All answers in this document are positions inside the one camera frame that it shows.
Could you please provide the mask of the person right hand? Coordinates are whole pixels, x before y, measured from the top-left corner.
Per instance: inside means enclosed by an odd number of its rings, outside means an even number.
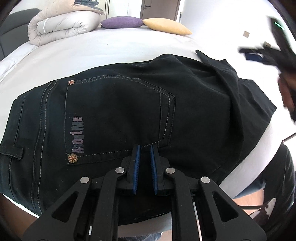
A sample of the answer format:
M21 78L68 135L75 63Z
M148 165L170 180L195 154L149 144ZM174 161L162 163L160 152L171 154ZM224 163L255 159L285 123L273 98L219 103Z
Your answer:
M278 88L284 107L289 111L291 119L295 121L295 72L281 73Z

